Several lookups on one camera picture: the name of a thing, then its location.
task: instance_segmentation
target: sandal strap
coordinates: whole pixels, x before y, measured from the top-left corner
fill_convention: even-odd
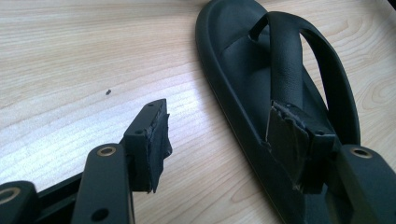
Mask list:
[[[326,93],[328,119],[342,144],[361,143],[358,112],[347,75],[337,53],[309,21],[284,12],[268,12],[249,32],[257,41],[269,26],[271,46],[271,99],[304,109],[303,48],[306,39],[318,61]]]

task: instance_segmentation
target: wood grain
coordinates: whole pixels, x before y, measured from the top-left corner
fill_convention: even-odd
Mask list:
[[[0,184],[38,190],[82,171],[140,108],[166,98],[174,154],[138,223],[279,223],[205,80],[194,42],[207,1],[0,1]],[[396,12],[388,1],[260,1],[306,18],[338,52],[362,144],[396,170]],[[304,45],[304,64],[320,86]]]

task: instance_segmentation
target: light wood surface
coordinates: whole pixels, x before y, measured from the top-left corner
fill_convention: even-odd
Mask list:
[[[119,142],[141,107],[168,102],[157,193],[138,223],[279,223],[205,80],[194,42],[207,1],[0,1],[0,184],[43,190]],[[260,1],[316,25],[338,52],[362,145],[396,170],[396,12],[388,1]],[[304,63],[319,84],[304,45]]]

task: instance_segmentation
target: metal grommet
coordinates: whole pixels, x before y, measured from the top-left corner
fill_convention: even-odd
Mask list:
[[[97,154],[98,156],[101,157],[106,157],[106,156],[111,156],[116,152],[115,147],[102,147],[101,149],[98,150]]]
[[[17,187],[0,190],[0,204],[8,203],[16,198],[20,193],[21,189]]]
[[[350,149],[350,152],[353,155],[364,159],[371,159],[373,157],[370,152],[360,147],[353,147],[352,149]]]

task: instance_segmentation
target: black sandal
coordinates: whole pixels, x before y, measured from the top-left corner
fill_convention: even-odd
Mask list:
[[[300,34],[317,57],[328,108],[304,69]],[[196,44],[206,78],[283,220],[326,223],[323,161],[341,145],[360,144],[353,94],[331,45],[308,21],[268,13],[251,0],[207,4]]]

